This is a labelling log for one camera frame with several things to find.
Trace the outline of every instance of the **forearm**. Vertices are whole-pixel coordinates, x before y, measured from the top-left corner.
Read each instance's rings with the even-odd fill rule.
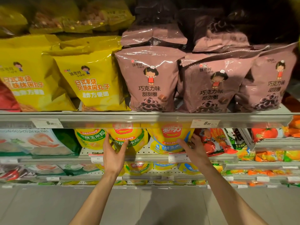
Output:
[[[70,225],[99,225],[102,214],[115,183],[117,175],[105,173],[99,183],[95,186],[92,193],[83,203],[80,210],[70,222]]]
[[[267,225],[212,165],[204,169],[203,175],[207,179],[228,225]]]

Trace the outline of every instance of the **pink snack bag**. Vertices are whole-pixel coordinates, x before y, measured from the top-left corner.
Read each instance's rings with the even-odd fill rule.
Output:
[[[238,112],[278,109],[297,61],[298,42],[260,53],[235,96]]]
[[[177,61],[185,53],[170,47],[141,46],[115,53],[134,111],[174,111]]]
[[[188,54],[181,59],[184,75],[181,112],[225,113],[227,105],[251,68],[259,51]]]
[[[124,47],[159,45],[179,48],[187,41],[173,17],[139,15],[132,26],[123,32],[121,45]]]
[[[210,15],[195,21],[193,52],[223,53],[249,46],[247,36],[224,19]]]

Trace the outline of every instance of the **cartoon girl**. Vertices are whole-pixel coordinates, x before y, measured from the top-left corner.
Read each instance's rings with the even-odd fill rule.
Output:
[[[278,71],[277,79],[280,80],[282,78],[283,70],[285,70],[284,60],[277,62],[276,70]]]
[[[154,84],[154,77],[158,75],[158,71],[155,68],[155,66],[147,67],[144,69],[145,76],[148,77],[148,84],[153,85]]]
[[[213,81],[212,88],[218,88],[220,82],[228,79],[228,75],[225,70],[220,70],[219,72],[215,72],[210,79]]]
[[[21,65],[19,62],[15,61],[15,62],[13,63],[13,65],[14,65],[15,67],[17,67],[17,68],[19,69],[20,72],[23,71],[22,65]]]
[[[87,67],[86,65],[83,65],[83,66],[81,67],[81,69],[82,69],[83,71],[85,71],[87,75],[90,75],[90,68],[89,68],[89,67]]]

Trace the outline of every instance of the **cartoon black hair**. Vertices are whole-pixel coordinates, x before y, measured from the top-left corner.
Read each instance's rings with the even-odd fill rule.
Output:
[[[211,75],[210,79],[212,80],[215,76],[221,76],[224,79],[223,80],[227,80],[228,79],[228,75],[224,70],[215,72],[214,74]]]
[[[17,62],[17,61],[15,61],[14,63],[13,63],[13,65],[20,65],[21,67],[23,67],[19,62]]]
[[[153,69],[153,68],[151,68],[151,67],[147,67],[147,68],[144,69],[144,74],[145,74],[145,75],[146,75],[147,72],[155,73],[155,76],[158,75],[157,69]]]
[[[83,66],[81,67],[81,69],[82,69],[82,70],[83,70],[83,69],[88,69],[88,70],[90,70],[90,68],[87,67],[86,65],[83,65]]]
[[[285,63],[284,63],[284,60],[281,60],[281,61],[277,62],[277,64],[276,64],[276,69],[277,69],[279,66],[283,66],[283,69],[285,69]]]

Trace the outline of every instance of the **hand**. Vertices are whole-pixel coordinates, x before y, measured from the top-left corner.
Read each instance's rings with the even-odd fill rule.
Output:
[[[192,148],[190,148],[184,140],[177,139],[177,143],[179,143],[180,146],[184,148],[191,162],[196,167],[198,167],[201,173],[203,173],[205,169],[212,166],[212,163],[206,155],[206,151],[203,147],[201,138],[198,135],[193,134],[191,141],[192,142],[190,143],[190,145],[192,146]]]
[[[103,143],[103,161],[104,161],[104,168],[105,168],[105,174],[112,174],[117,177],[123,166],[124,166],[124,160],[125,160],[125,151],[128,145],[128,140],[126,140],[119,152],[116,152],[109,141],[110,135],[107,133],[105,136],[105,140]]]

